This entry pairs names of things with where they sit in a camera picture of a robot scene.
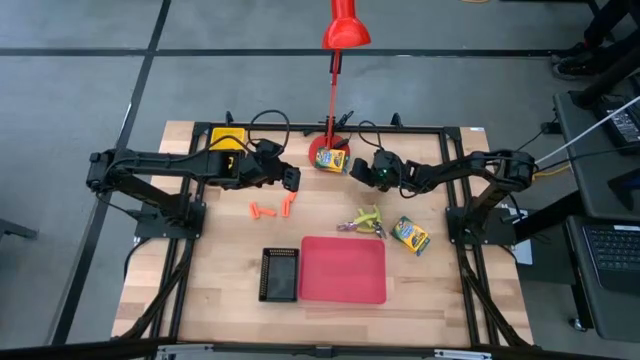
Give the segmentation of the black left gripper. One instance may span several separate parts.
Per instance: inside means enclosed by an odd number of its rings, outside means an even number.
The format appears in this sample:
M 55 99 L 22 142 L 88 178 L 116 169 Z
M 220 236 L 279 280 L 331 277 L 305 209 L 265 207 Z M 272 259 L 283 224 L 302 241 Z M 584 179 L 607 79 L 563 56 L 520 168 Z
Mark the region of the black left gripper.
M 273 185 L 279 181 L 289 192 L 299 189 L 300 170 L 281 161 L 260 154 L 249 154 L 241 160 L 241 188 Z

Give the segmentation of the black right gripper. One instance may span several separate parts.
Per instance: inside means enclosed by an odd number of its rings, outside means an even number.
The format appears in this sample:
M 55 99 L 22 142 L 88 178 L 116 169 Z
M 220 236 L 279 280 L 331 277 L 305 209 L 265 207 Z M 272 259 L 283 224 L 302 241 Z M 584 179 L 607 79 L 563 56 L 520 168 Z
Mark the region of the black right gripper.
M 400 157 L 386 150 L 377 150 L 374 153 L 371 167 L 364 159 L 355 158 L 350 172 L 357 181 L 374 186 L 379 191 L 401 188 L 404 179 L 404 165 Z

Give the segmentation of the crayon box with blue print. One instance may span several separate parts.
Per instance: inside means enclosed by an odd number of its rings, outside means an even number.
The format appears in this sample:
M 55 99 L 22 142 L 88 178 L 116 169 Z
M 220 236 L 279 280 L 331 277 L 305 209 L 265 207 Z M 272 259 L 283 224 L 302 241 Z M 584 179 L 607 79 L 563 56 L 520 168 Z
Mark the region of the crayon box with blue print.
M 323 171 L 343 173 L 347 162 L 348 156 L 344 150 L 321 147 L 316 152 L 314 166 Z

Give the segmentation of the yellow plastic bin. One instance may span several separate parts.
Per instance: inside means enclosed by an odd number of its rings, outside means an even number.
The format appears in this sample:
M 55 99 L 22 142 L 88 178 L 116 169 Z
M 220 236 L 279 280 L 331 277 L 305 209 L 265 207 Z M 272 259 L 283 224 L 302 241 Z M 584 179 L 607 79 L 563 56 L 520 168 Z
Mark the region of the yellow plastic bin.
M 216 127 L 212 130 L 211 150 L 240 150 L 246 145 L 245 129 L 239 127 Z

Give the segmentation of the black mesh tray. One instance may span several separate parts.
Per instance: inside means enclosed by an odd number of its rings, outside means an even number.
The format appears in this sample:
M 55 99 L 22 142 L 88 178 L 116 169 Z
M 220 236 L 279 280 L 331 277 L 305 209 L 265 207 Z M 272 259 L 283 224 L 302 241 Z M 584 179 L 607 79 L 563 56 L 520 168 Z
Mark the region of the black mesh tray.
M 298 265 L 296 248 L 264 248 L 260 270 L 260 302 L 296 302 L 298 299 Z

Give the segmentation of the red plastic tray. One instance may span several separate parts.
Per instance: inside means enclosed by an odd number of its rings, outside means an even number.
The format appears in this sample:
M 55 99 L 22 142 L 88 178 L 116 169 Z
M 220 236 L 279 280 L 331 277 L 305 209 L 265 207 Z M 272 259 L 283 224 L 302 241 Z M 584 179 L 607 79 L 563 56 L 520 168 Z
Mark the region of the red plastic tray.
M 365 238 L 301 240 L 299 297 L 308 301 L 384 304 L 386 248 Z

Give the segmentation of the red desk lamp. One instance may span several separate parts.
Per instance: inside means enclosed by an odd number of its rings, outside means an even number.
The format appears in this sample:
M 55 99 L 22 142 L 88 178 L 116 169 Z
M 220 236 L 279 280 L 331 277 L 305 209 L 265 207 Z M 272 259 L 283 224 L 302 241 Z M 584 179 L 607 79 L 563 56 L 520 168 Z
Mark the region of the red desk lamp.
M 324 133 L 316 137 L 309 147 L 309 159 L 313 166 L 319 148 L 333 149 L 333 144 L 341 139 L 335 136 L 334 125 L 342 51 L 371 43 L 369 31 L 356 15 L 355 0 L 330 0 L 330 5 L 331 22 L 326 28 L 322 40 L 322 48 L 331 51 L 329 109 Z

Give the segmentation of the black and silver crossbar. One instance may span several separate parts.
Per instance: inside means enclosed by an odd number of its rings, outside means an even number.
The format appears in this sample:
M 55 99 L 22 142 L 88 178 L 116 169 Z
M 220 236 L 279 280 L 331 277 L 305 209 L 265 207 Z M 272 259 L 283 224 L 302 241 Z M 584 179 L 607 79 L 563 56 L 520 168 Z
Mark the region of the black and silver crossbar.
M 256 353 L 331 359 L 340 356 L 389 356 L 444 360 L 622 360 L 547 351 L 537 347 L 478 345 L 469 348 L 349 345 L 293 345 L 237 342 L 178 343 L 174 338 L 117 338 L 108 341 L 0 350 L 0 360 L 133 360 L 185 353 Z

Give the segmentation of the white rod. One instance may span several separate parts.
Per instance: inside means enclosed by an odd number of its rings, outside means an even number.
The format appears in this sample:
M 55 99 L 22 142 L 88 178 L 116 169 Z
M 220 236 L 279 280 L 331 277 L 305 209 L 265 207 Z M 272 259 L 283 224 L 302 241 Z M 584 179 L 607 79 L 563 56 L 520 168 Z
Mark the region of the white rod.
M 555 109 L 556 110 L 569 110 L 570 107 L 573 107 L 574 109 L 577 109 L 577 106 L 570 99 L 569 93 L 563 94 L 563 95 L 556 94 L 554 96 L 554 98 L 553 98 L 553 101 L 554 101 L 554 105 L 555 105 Z M 613 112 L 606 112 L 605 116 L 602 119 L 600 119 L 596 123 L 592 124 L 589 128 L 583 130 L 580 134 L 576 135 L 575 137 L 571 138 L 570 140 L 567 140 L 566 143 L 564 145 L 562 145 L 561 147 L 553 150 L 549 154 L 547 154 L 544 157 L 538 159 L 535 162 L 535 164 L 539 165 L 539 164 L 545 162 L 547 159 L 551 158 L 555 154 L 559 153 L 562 150 L 565 150 L 569 146 L 573 145 L 577 141 L 579 141 L 582 138 L 584 138 L 586 135 L 588 135 L 590 132 L 595 130 L 597 127 L 603 125 L 604 123 L 606 123 L 606 122 L 608 122 L 608 121 L 610 121 L 610 120 L 612 120 L 612 119 L 614 119 L 616 117 L 620 117 L 623 112 L 625 112 L 628 108 L 634 106 L 638 101 L 640 101 L 640 96 L 637 96 L 637 97 L 633 98 L 632 100 L 624 103 L 622 106 L 620 106 L 619 108 L 615 109 Z

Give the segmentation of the person's shoe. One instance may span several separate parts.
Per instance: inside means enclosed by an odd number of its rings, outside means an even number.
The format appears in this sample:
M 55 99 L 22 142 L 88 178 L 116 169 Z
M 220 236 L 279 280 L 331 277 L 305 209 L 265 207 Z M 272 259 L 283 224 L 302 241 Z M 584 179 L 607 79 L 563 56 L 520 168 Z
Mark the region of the person's shoe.
M 592 58 L 552 57 L 551 64 L 553 75 L 562 80 L 579 80 L 600 74 L 592 63 Z
M 550 56 L 550 61 L 552 64 L 557 64 L 561 63 L 564 60 L 581 58 L 589 56 L 590 54 L 591 49 L 589 48 L 589 46 L 584 42 L 578 42 L 568 49 L 553 52 Z

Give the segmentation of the black power adapter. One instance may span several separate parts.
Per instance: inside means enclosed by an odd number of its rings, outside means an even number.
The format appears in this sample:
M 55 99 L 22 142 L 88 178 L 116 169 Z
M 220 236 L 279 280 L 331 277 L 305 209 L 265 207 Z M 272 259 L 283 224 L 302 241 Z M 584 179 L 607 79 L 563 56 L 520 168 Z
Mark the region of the black power adapter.
M 603 119 L 625 104 L 624 96 L 602 96 L 596 102 L 593 112 L 598 119 Z M 609 118 L 602 124 L 602 128 L 621 153 L 640 152 L 640 115 L 634 110 L 634 106 Z

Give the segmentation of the black laptop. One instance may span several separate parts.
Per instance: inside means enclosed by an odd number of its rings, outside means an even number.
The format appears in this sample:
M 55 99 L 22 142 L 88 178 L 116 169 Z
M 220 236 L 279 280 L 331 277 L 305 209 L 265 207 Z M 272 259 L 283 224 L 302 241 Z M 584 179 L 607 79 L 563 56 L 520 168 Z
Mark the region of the black laptop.
M 582 232 L 599 284 L 640 296 L 640 225 L 588 224 Z

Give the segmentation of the dark furniture leg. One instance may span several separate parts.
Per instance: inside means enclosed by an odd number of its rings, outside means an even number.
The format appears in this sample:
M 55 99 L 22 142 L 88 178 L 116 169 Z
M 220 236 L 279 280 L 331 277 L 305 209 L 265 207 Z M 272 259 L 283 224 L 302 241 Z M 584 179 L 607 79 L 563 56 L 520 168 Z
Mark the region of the dark furniture leg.
M 25 239 L 35 239 L 38 236 L 38 232 L 14 222 L 0 219 L 0 240 L 5 235 L 15 235 Z

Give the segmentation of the person's leg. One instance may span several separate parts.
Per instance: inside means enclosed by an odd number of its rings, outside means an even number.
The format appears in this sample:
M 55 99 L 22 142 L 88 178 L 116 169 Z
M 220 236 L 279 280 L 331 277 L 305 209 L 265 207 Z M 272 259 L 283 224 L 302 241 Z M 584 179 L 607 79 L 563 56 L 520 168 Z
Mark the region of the person's leg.
M 636 29 L 611 47 L 633 48 L 640 44 L 640 0 L 609 0 L 594 16 L 584 31 L 584 43 L 587 48 L 596 48 L 604 43 L 605 36 L 624 17 L 630 15 L 636 20 Z

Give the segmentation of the dark grey laptop desk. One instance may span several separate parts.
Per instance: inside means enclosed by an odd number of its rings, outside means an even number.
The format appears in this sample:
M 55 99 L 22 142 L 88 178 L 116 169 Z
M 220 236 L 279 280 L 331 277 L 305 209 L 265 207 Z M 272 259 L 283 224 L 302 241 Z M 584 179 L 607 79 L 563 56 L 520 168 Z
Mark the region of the dark grey laptop desk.
M 575 278 L 571 290 L 576 315 L 572 318 L 579 318 L 587 330 L 595 330 L 603 339 L 640 343 L 640 296 L 610 291 L 599 284 L 582 232 L 588 224 L 640 225 L 579 216 L 566 219 L 564 234 Z

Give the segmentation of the black aluminium table frame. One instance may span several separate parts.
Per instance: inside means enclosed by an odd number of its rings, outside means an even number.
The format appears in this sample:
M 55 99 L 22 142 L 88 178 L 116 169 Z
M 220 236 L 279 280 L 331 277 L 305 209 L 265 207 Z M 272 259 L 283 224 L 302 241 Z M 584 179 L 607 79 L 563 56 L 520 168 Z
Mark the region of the black aluminium table frame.
M 403 160 L 441 163 L 442 138 L 427 127 L 382 133 L 385 148 Z M 289 217 L 251 219 L 250 203 L 280 212 L 287 193 L 281 185 L 224 191 L 207 187 L 204 234 L 195 240 L 193 259 L 178 325 L 184 342 L 237 342 L 311 345 L 390 345 L 468 347 L 471 345 L 456 250 L 447 234 L 446 185 L 402 199 L 396 191 L 380 193 L 348 175 L 314 169 L 307 157 L 313 136 L 291 132 L 283 160 L 302 172 L 300 190 Z M 385 230 L 407 216 L 429 233 L 420 257 L 393 238 L 336 232 L 337 224 L 370 211 L 376 204 Z M 362 238 L 384 246 L 386 301 L 383 304 L 258 300 L 263 248 L 301 248 L 306 236 Z M 169 241 L 149 240 L 131 258 L 112 335 L 122 335 L 142 315 L 158 292 Z M 483 249 L 493 301 L 518 335 L 532 343 L 518 273 L 503 249 Z

